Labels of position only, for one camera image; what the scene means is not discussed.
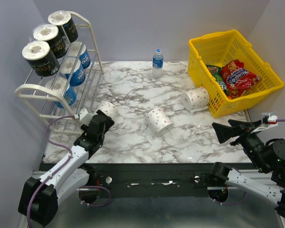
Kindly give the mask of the black roll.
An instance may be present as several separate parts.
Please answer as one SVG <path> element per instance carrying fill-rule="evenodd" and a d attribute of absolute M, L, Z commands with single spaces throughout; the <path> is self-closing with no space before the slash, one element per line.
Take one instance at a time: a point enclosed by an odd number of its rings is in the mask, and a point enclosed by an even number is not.
<path fill-rule="evenodd" d="M 45 41 L 34 40 L 28 43 L 22 50 L 22 56 L 41 77 L 55 75 L 60 68 L 56 56 Z"/>
<path fill-rule="evenodd" d="M 33 29 L 33 37 L 36 40 L 47 42 L 57 59 L 66 55 L 66 44 L 56 25 L 43 24 L 37 26 Z"/>
<path fill-rule="evenodd" d="M 48 16 L 48 22 L 58 27 L 61 36 L 66 37 L 70 43 L 78 39 L 78 32 L 71 14 L 68 11 L 59 10 Z"/>

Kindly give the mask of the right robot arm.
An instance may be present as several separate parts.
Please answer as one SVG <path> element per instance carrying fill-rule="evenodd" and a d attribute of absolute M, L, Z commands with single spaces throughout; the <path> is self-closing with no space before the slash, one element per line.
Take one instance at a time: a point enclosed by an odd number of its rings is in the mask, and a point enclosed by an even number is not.
<path fill-rule="evenodd" d="M 212 123 L 219 143 L 235 138 L 230 145 L 240 144 L 259 173 L 271 174 L 271 181 L 277 184 L 277 188 L 261 184 L 222 162 L 214 164 L 209 181 L 214 186 L 227 184 L 262 197 L 274 205 L 279 216 L 285 218 L 285 139 L 272 139 L 263 143 L 257 135 L 277 126 L 279 122 L 280 119 L 273 115 L 256 122 L 229 120 L 228 126 Z"/>

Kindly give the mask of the blue sea monsters roll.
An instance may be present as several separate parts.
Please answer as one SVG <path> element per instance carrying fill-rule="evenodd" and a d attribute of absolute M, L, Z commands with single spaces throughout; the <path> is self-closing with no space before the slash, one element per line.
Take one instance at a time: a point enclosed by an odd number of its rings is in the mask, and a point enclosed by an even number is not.
<path fill-rule="evenodd" d="M 87 69 L 91 64 L 91 59 L 86 49 L 86 45 L 78 41 L 71 43 L 68 48 L 69 57 L 77 57 L 77 55 L 79 55 L 79 60 L 83 69 Z"/>

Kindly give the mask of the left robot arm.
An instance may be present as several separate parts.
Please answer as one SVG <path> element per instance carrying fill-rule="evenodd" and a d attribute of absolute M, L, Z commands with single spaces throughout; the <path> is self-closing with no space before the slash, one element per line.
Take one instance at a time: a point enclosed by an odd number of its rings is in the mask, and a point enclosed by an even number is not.
<path fill-rule="evenodd" d="M 90 188 L 96 176 L 82 169 L 82 165 L 102 148 L 105 134 L 114 125 L 116 107 L 101 108 L 96 114 L 82 109 L 79 114 L 70 116 L 79 120 L 83 133 L 69 148 L 55 143 L 46 136 L 47 141 L 66 149 L 67 154 L 49 171 L 38 178 L 30 177 L 24 184 L 18 212 L 27 217 L 28 227 L 32 222 L 45 227 L 55 217 L 58 206 L 77 188 Z"/>

